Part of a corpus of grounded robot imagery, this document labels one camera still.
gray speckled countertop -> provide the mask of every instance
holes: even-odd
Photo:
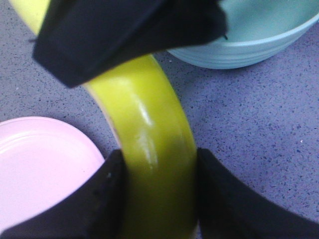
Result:
[[[31,58],[32,33],[0,1],[0,121],[46,116],[87,134],[104,156],[116,148],[82,87],[67,89]],[[210,70],[168,53],[156,58],[181,100],[197,145],[268,199],[319,222],[319,24],[278,55]]]

bowl rim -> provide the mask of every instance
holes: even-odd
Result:
[[[314,15],[312,18],[310,18],[309,20],[302,23],[301,25],[275,36],[266,37],[266,38],[258,39],[258,40],[250,40],[250,41],[236,41],[236,42],[216,42],[216,41],[214,42],[213,41],[209,43],[208,45],[213,44],[213,45],[225,45],[225,46],[234,47],[234,46],[251,46],[251,45],[269,43],[272,41],[283,39],[285,37],[295,34],[296,32],[306,29],[307,27],[310,27],[311,25],[315,24],[316,21],[318,20],[319,20],[319,12],[316,15]]]

banana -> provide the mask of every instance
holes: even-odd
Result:
[[[48,0],[11,0],[38,34]],[[196,146],[166,75],[150,56],[124,63],[84,87],[104,112],[128,168],[119,239],[194,238]]]

gray surface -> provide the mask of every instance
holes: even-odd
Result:
[[[104,156],[116,147],[83,88],[67,89],[31,59],[32,33],[0,1],[0,121],[46,116],[87,134]],[[319,24],[254,66],[209,70],[156,54],[197,145],[268,199],[319,222]]]

light blue bowl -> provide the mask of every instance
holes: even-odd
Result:
[[[207,45],[169,50],[182,61],[233,69],[284,50],[319,20],[319,0],[222,0],[228,33]]]

